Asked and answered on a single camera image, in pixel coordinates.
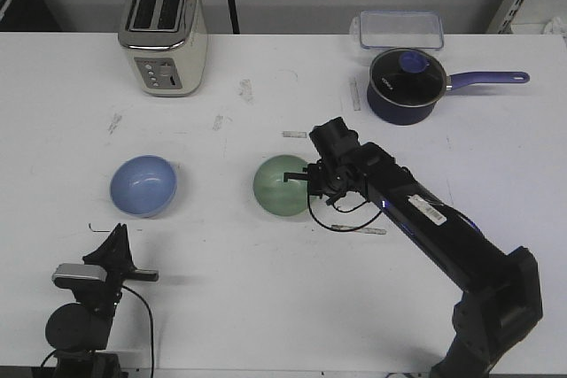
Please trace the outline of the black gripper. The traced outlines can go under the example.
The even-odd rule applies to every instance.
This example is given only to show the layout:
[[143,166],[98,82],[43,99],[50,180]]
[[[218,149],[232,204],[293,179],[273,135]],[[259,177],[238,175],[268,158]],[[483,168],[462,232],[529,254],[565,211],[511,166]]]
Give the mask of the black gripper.
[[110,266],[119,260],[118,270],[107,271],[105,282],[83,284],[73,288],[75,300],[101,318],[112,319],[122,298],[124,281],[156,282],[157,270],[135,268],[126,224],[117,224],[102,244],[82,257],[87,265]]
[[307,166],[307,173],[285,172],[283,181],[307,181],[307,193],[310,196],[326,196],[328,201],[338,201],[349,192],[367,201],[360,172],[350,157],[354,150],[361,147],[358,134],[346,126],[342,117],[336,117],[315,126],[309,138],[320,158]]

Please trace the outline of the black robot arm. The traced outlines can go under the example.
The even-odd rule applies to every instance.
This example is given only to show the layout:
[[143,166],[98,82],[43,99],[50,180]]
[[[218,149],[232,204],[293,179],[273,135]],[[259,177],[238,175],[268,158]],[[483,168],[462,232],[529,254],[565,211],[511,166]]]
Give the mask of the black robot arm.
[[361,144],[337,117],[309,137],[319,159],[283,178],[307,182],[328,205],[349,192],[374,204],[462,290],[455,337],[432,377],[487,377],[543,316],[536,258],[525,247],[500,251],[477,225],[419,183],[375,143]]
[[148,312],[150,322],[151,371],[155,371],[154,319],[148,302],[125,285],[126,281],[156,282],[159,272],[135,266],[128,228],[117,224],[102,244],[82,262],[62,263],[51,280],[69,289],[72,303],[60,306],[45,326],[45,338],[57,360],[54,377],[127,377],[119,355],[106,350],[113,319],[123,292],[136,296]]

